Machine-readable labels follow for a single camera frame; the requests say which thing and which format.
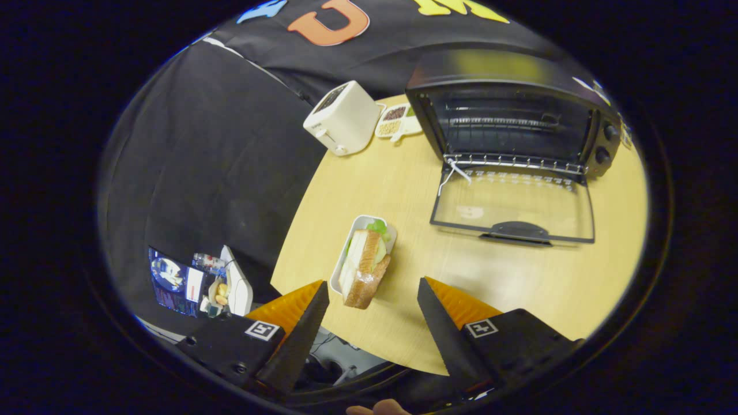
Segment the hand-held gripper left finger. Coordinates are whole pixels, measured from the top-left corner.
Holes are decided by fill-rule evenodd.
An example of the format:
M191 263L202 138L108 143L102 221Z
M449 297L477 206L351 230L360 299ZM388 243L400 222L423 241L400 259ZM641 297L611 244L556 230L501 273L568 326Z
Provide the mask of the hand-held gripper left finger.
M222 313L176 347L238 388L282 398L303 370L327 307L327 282L316 280L244 317Z

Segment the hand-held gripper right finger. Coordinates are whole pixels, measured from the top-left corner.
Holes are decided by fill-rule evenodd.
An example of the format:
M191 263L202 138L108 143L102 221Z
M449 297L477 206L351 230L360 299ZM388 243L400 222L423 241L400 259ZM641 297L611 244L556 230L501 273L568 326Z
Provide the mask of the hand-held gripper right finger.
M421 279L417 303L453 385L464 393L521 386L582 344L525 309L501 312L430 277Z

